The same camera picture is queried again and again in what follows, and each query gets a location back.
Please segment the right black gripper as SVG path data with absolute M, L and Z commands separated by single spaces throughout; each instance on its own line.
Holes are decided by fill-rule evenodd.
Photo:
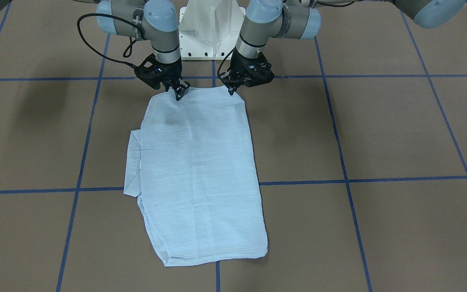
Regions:
M 159 62 L 156 72 L 162 75 L 162 85 L 165 90 L 173 89 L 176 101 L 180 101 L 189 92 L 191 85 L 182 79 L 183 65 L 181 60 L 170 64 Z

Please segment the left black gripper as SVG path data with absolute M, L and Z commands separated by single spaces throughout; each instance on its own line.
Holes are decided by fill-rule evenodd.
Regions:
M 245 85 L 245 78 L 247 77 L 245 64 L 247 59 L 238 50 L 233 50 L 229 66 L 229 80 L 226 80 L 226 87 L 230 96 L 233 96 L 239 86 Z

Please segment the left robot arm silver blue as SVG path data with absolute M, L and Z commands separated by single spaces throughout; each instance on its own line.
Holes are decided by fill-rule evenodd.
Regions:
M 421 28 L 437 28 L 448 22 L 465 5 L 465 0 L 392 0 L 403 19 Z M 275 74 L 263 54 L 267 42 L 275 39 L 315 39 L 321 27 L 320 7 L 345 8 L 350 0 L 252 0 L 232 50 L 225 72 L 217 68 L 216 78 L 230 95 L 270 83 Z

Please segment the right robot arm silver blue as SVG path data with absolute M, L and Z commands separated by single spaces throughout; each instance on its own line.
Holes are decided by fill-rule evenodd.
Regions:
M 101 31 L 128 37 L 124 58 L 132 54 L 134 44 L 139 41 L 150 41 L 152 47 L 152 53 L 138 65 L 101 52 L 99 56 L 130 67 L 136 78 L 152 89 L 173 90 L 176 101 L 189 92 L 191 86 L 182 77 L 178 13 L 170 0 L 92 0 L 90 3 L 96 5 L 96 11 L 80 16 L 76 24 L 79 37 L 89 49 L 98 52 L 84 37 L 81 23 L 95 18 Z

